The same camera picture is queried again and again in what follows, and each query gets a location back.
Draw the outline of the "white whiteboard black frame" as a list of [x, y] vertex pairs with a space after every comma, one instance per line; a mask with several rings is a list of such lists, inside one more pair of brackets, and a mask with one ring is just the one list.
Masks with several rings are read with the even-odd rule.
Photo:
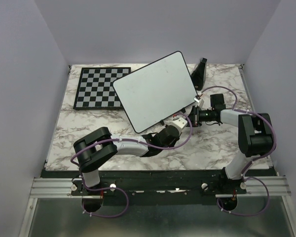
[[115, 80], [113, 88], [136, 133], [188, 107], [197, 95], [180, 51]]

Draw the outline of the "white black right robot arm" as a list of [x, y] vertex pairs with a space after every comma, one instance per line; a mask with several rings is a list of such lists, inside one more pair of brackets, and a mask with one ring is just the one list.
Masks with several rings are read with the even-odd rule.
[[226, 176], [217, 181], [218, 190], [227, 194], [235, 188], [234, 180], [241, 179], [254, 161], [269, 156], [276, 148], [270, 116], [267, 113], [228, 109], [221, 93], [210, 96], [211, 109], [202, 109], [204, 101], [200, 95], [194, 100], [197, 105], [189, 114], [193, 127], [201, 126], [202, 122], [214, 122], [238, 128], [239, 151], [224, 168]]

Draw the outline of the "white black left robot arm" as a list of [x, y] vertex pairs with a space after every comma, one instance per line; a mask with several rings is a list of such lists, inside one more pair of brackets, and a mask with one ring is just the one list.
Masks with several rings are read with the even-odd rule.
[[101, 127], [74, 142], [79, 171], [84, 182], [83, 190], [94, 195], [99, 191], [100, 176], [98, 169], [115, 155], [133, 155], [152, 157], [163, 148], [173, 148], [180, 139], [183, 123], [165, 126], [158, 133], [149, 133], [138, 138], [128, 138], [110, 133], [107, 127]]

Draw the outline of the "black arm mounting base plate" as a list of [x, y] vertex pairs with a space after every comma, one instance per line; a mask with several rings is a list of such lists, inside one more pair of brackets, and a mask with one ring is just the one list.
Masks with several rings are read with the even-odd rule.
[[217, 198], [235, 202], [240, 197], [282, 196], [286, 178], [273, 169], [250, 170], [246, 181], [229, 181], [220, 170], [101, 171], [91, 191], [74, 171], [43, 171], [32, 195], [80, 199], [97, 205], [214, 205]]

